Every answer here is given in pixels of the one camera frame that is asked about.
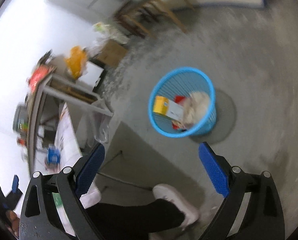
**black pants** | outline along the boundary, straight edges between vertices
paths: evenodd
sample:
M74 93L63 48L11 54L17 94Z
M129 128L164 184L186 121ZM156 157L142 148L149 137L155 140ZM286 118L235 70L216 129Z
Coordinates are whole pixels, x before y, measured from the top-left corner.
M131 207L98 203L86 211L106 240L148 240L148 233L175 228L184 221L184 214L164 199Z

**wooden chair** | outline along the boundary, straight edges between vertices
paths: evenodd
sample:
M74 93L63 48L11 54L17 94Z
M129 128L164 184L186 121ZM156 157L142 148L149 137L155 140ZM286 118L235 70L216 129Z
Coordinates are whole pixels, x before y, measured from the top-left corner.
M113 19L121 25L123 28L128 30L131 34L135 36L139 36L141 38L145 38L145 35L142 33L142 31L139 29L138 26L132 25L128 22L127 19L121 14L122 11L126 10L132 3L132 0L126 0L124 4L119 8L118 11L116 11L113 15Z
M189 2L189 0L184 1L193 11L195 11L195 8ZM135 26L137 26L144 33L148 34L150 37L155 37L147 28L145 28L141 23L133 18L133 14L135 14L135 12L140 9L148 10L147 6L149 5L153 6L159 12L165 12L184 33L187 32L187 29L183 25L183 23L168 8L165 2L161 0L132 0L132 2L129 2L128 6L124 6L124 8L119 11L119 16L132 22Z

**blue wastebasket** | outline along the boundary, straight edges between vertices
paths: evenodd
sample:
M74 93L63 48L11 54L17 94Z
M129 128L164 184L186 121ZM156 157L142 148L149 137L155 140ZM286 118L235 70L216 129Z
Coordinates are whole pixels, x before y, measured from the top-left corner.
M176 95L189 97L190 93L203 91L210 97L210 106L206 115L199 123L186 131L177 131L172 128L170 119L153 112L156 96L163 96L174 100ZM154 129L160 134L181 138L189 135L201 135L208 133L215 125L217 114L215 110L215 90L210 78L202 71L192 67L181 67L169 72L154 87L149 98L148 115Z

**yellow box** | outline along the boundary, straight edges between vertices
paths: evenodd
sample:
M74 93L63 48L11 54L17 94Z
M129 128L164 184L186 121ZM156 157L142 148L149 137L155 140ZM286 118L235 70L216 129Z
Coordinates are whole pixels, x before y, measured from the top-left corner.
M162 96L156 96L153 112L177 121L181 121L183 117L183 107Z

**white wall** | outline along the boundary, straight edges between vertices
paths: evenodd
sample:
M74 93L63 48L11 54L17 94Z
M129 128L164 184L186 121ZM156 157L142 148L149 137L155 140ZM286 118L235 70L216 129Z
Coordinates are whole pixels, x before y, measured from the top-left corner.
M12 132L14 112L27 93L26 79L48 50L68 54L76 45L89 46L92 26L78 17L44 3L44 0L11 0L0 17L0 185L11 189L14 174L23 193L28 168ZM17 207L19 214L22 203Z

